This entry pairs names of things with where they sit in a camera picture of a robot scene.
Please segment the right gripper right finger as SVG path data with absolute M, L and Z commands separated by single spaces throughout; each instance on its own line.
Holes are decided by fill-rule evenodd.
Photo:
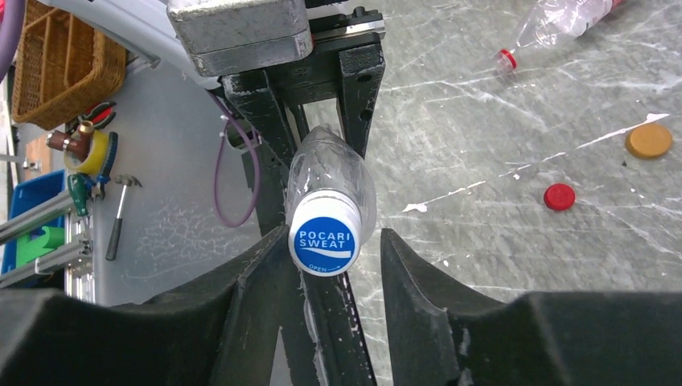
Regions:
M 380 238 L 397 385 L 678 385 L 678 292 L 527 292 L 504 303 Z

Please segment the blue white bottle cap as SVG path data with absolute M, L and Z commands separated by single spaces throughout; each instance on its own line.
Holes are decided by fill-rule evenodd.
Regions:
M 316 277 L 345 273 L 359 255 L 360 212 L 344 193 L 322 189 L 295 207 L 289 231 L 294 263 Z

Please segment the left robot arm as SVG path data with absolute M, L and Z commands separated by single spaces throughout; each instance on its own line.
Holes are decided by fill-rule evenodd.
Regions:
M 383 15 L 340 1 L 55 1 L 125 48 L 175 66 L 246 121 L 288 166 L 306 105 L 334 99 L 365 155 L 386 63 Z

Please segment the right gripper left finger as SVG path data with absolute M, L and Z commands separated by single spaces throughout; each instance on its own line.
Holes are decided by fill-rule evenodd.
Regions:
M 4 385 L 267 385 L 287 228 L 142 304 L 1 292 Z

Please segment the small clear plastic bottle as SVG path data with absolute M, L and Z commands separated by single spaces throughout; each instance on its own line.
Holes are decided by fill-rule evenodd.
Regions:
M 358 207 L 363 237 L 376 226 L 376 187 L 364 159 L 329 125 L 314 127 L 290 165 L 286 188 L 286 223 L 302 199 L 321 189 L 348 196 Z

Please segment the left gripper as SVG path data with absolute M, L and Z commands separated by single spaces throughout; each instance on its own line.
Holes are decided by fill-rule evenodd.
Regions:
M 383 15 L 357 6 L 350 14 L 310 21 L 313 51 L 304 59 L 222 76 L 222 97 L 263 137 L 286 167 L 297 149 L 284 104 L 337 97 L 346 143 L 361 157 L 385 70 Z

